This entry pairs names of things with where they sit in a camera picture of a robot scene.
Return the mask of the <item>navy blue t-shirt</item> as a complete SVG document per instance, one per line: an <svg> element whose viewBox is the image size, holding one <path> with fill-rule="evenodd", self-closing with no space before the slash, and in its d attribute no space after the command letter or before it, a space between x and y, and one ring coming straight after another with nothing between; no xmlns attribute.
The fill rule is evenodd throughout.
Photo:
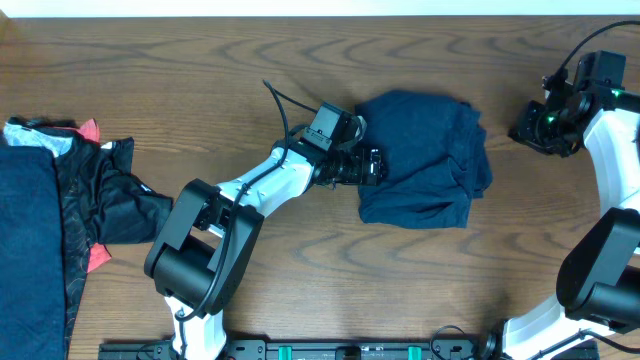
<svg viewBox="0 0 640 360"><path fill-rule="evenodd" d="M380 150L386 177L361 186L359 216L407 229L465 228L492 183L481 113L450 96L392 90L355 106L363 143Z"/></svg>

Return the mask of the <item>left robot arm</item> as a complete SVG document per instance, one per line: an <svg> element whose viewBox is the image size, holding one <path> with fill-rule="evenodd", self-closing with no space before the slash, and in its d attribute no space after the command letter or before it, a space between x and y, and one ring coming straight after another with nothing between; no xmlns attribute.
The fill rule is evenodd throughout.
<svg viewBox="0 0 640 360"><path fill-rule="evenodd" d="M227 342L223 309L236 292L265 219L314 185L377 186L379 149L319 150L274 144L269 157L216 186L200 179L181 191L145 260L144 272L174 321L174 359L216 359Z"/></svg>

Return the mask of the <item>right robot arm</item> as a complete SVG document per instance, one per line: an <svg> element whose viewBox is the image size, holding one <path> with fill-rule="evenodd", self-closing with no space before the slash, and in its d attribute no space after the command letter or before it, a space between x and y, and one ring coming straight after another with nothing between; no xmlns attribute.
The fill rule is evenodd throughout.
<svg viewBox="0 0 640 360"><path fill-rule="evenodd" d="M484 359L552 359L639 327L639 97L617 75L546 85L512 138L542 153L588 151L601 217L567 255L556 290L491 334Z"/></svg>

